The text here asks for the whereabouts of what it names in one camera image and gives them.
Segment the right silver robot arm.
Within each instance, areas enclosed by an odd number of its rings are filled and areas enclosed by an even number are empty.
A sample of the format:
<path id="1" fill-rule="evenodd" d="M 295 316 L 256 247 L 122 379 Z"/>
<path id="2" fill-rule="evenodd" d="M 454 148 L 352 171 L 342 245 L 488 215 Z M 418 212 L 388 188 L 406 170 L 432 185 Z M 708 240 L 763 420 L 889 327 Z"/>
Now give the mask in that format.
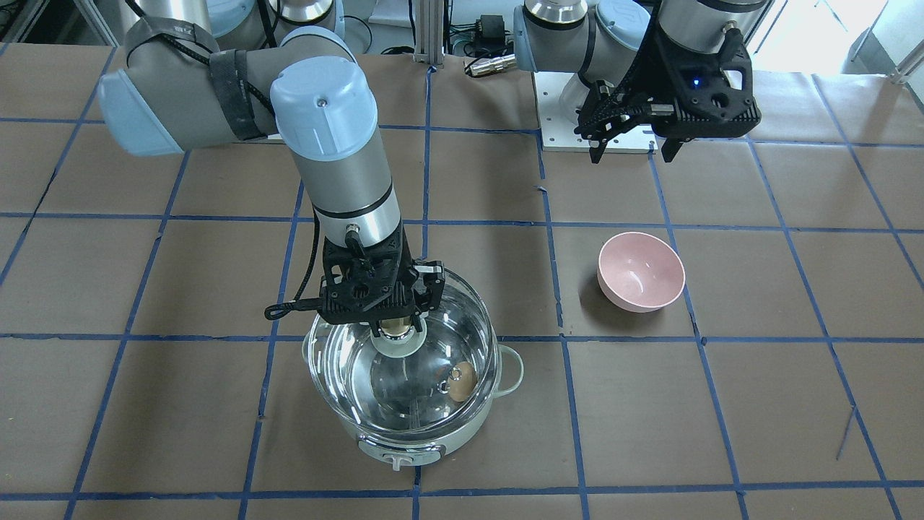
<path id="1" fill-rule="evenodd" d="M 207 13 L 128 5 L 138 19 L 126 33 L 125 68 L 98 87 L 125 151 L 158 157 L 277 134 L 292 152 L 324 281 L 317 298 L 297 293 L 264 316 L 316 311 L 330 324 L 369 324 L 374 336 L 423 330 L 441 300 L 442 267 L 425 271 L 411 257 L 377 103 L 349 46 L 309 25 L 274 48 L 222 50 Z"/>

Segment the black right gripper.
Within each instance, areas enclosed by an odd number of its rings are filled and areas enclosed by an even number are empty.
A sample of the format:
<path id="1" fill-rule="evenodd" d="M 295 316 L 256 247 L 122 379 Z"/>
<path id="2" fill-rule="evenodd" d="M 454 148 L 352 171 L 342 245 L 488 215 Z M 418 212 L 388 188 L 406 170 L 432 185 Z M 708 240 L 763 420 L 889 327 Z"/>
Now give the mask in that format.
<path id="1" fill-rule="evenodd" d="M 330 324 L 373 323 L 402 319 L 438 308 L 445 286 L 442 261 L 419 262 L 415 269 L 400 224 L 375 246 L 323 244 L 326 283 L 319 315 Z"/>

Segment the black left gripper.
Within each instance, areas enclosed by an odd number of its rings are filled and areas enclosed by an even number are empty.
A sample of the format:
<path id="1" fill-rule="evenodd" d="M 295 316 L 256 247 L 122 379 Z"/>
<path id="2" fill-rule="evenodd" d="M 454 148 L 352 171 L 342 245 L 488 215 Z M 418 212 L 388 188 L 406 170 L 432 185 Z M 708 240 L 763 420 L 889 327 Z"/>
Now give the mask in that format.
<path id="1" fill-rule="evenodd" d="M 620 83 L 597 80 L 574 129 L 588 139 L 592 164 L 611 139 L 639 125 L 665 138 L 661 158 L 670 163 L 690 139 L 742 137 L 762 121 L 741 30 L 729 27 L 719 36 L 718 51 L 698 53 L 651 27 Z"/>

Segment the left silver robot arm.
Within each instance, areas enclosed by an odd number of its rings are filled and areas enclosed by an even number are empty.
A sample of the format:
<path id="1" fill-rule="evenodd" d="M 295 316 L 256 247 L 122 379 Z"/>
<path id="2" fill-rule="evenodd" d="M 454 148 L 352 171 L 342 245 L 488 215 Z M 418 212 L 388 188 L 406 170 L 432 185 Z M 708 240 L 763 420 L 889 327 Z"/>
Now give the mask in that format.
<path id="1" fill-rule="evenodd" d="M 600 162 L 649 125 L 671 162 L 697 138 L 736 138 L 762 120 L 746 43 L 769 1 L 525 1 L 513 14 L 518 68 L 572 73 L 586 90 L 575 135 Z"/>

